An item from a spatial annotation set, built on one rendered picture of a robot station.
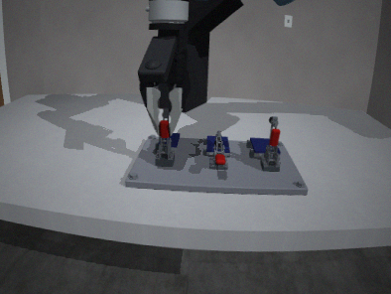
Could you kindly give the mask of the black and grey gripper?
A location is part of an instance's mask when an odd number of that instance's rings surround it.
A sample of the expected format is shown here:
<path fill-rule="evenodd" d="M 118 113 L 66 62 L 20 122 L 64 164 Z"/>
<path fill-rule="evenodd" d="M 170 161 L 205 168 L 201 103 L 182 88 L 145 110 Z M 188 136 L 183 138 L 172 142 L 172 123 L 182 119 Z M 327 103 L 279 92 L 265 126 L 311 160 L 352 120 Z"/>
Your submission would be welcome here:
<path fill-rule="evenodd" d="M 163 29 L 163 30 L 159 30 Z M 166 30 L 170 29 L 170 30 Z M 183 111 L 184 105 L 190 92 L 190 79 L 189 71 L 187 71 L 187 56 L 188 53 L 180 53 L 180 30 L 186 30 L 187 24 L 184 23 L 150 23 L 149 30 L 159 30 L 159 36 L 175 36 L 177 37 L 177 48 L 169 72 L 167 82 L 174 88 L 169 93 L 169 100 L 172 103 L 172 110 L 170 112 L 171 123 L 169 123 L 169 136 L 172 136 L 176 129 L 179 118 Z M 185 55 L 185 56 L 183 56 Z M 152 124 L 158 134 L 160 134 L 160 121 L 159 121 L 159 101 L 161 97 L 161 91 L 159 90 L 159 83 L 162 82 L 140 82 L 140 92 L 148 111 Z M 177 83 L 177 85 L 175 85 Z"/>

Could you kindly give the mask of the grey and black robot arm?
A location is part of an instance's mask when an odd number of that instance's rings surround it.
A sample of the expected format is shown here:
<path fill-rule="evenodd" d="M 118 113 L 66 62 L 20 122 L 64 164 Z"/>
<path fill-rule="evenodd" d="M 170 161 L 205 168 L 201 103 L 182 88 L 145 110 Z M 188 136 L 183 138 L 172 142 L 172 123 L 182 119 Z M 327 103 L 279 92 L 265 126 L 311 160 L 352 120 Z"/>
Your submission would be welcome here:
<path fill-rule="evenodd" d="M 149 0 L 152 23 L 185 23 L 189 19 L 189 0 Z M 295 0 L 274 0 L 279 6 Z M 153 37 L 138 69 L 140 82 L 166 82 L 177 48 L 177 37 Z"/>

